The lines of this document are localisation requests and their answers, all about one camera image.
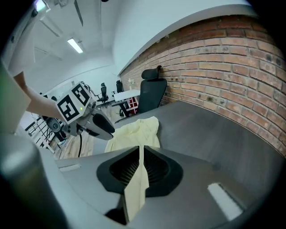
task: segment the desk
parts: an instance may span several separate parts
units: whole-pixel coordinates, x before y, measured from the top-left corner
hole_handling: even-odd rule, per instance
[[[246,128],[186,102],[161,106],[114,127],[152,116],[160,123],[157,135],[162,148],[214,164],[257,198],[271,190],[285,162],[275,149]],[[94,141],[93,154],[104,152],[107,141]]]
[[[140,95],[140,90],[129,90],[129,91],[124,91],[121,93],[114,94],[114,99],[116,102],[118,102],[124,99],[139,96],[139,95]]]

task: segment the human arm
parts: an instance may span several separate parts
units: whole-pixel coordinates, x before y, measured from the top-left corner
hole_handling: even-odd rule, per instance
[[[38,115],[44,115],[47,117],[64,120],[59,110],[57,109],[56,102],[54,100],[39,95],[27,86],[23,72],[16,75],[14,77],[14,80],[18,83],[18,85],[26,93],[26,95],[29,96],[29,98],[31,99],[31,103],[29,104],[27,111]]]

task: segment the fluorescent light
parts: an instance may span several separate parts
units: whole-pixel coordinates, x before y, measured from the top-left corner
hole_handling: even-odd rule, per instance
[[[69,39],[67,41],[78,53],[83,53],[82,49],[79,47],[79,45],[75,42],[75,40]]]
[[[46,4],[42,0],[37,0],[36,2],[36,10],[39,12],[41,9],[44,9]]]

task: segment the white wall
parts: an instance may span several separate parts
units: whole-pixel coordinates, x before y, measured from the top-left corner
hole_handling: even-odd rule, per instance
[[[165,35],[196,21],[231,14],[255,15],[245,0],[125,0],[113,45],[116,74]]]
[[[25,79],[31,88],[37,92],[46,93],[54,87],[59,87],[61,83],[72,77],[81,78],[89,71],[97,71],[112,65],[113,60],[110,51],[95,54],[83,53],[63,60],[48,56],[25,72]],[[101,73],[103,77],[111,74],[102,71]]]
[[[90,88],[95,94],[99,94],[99,97],[101,97],[101,83],[105,83],[106,93],[109,97],[108,101],[112,101],[114,100],[114,98],[112,97],[112,91],[117,90],[116,81],[118,80],[118,76],[113,74],[113,72],[114,66],[92,69],[90,71],[83,72],[75,77],[68,79],[67,81],[59,84],[50,91],[46,92],[46,94],[48,95],[48,98],[56,96],[56,98],[58,99],[72,87],[72,81],[74,81],[75,84],[80,81],[83,81],[90,86]]]

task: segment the cloth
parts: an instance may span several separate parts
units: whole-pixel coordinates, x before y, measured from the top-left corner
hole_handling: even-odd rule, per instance
[[[115,130],[113,139],[109,140],[105,152],[138,145],[139,166],[124,190],[128,220],[134,219],[145,204],[145,190],[149,187],[148,174],[144,166],[144,146],[160,147],[157,131],[159,121],[156,117],[138,119]]]
[[[138,145],[143,148],[145,145],[160,147],[157,131],[159,121],[156,117],[138,119],[134,123],[124,125],[116,129],[113,139],[109,140],[105,153]]]

